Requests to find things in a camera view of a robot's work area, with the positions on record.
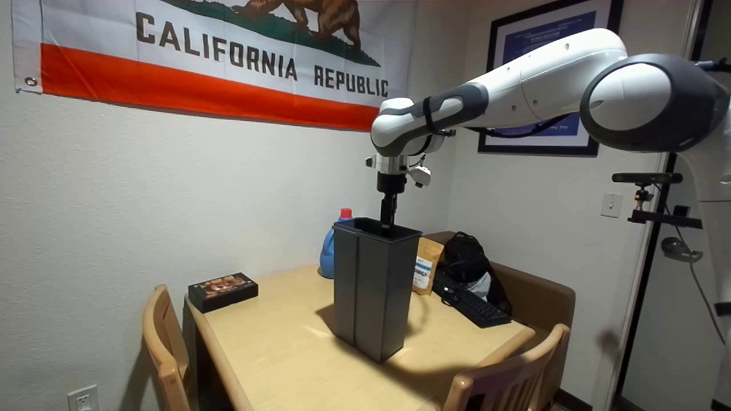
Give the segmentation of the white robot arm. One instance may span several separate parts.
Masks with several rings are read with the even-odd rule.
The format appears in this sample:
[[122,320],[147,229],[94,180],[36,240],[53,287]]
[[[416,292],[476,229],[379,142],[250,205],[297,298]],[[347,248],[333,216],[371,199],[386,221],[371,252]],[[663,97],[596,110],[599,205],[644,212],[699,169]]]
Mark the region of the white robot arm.
[[592,28],[540,46],[423,101],[389,97],[371,126],[381,221],[395,216],[407,159],[454,127],[524,127],[575,115],[588,135],[620,151],[678,153],[697,193],[728,197],[728,89],[683,57],[630,55],[620,35]]

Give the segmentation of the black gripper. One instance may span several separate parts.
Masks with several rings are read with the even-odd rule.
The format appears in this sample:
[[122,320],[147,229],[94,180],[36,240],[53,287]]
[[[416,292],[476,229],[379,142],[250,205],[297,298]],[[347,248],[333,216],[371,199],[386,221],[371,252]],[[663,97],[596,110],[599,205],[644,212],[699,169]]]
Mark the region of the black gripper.
[[377,190],[385,193],[381,199],[381,221],[386,225],[395,223],[398,197],[404,191],[407,176],[404,173],[379,173]]

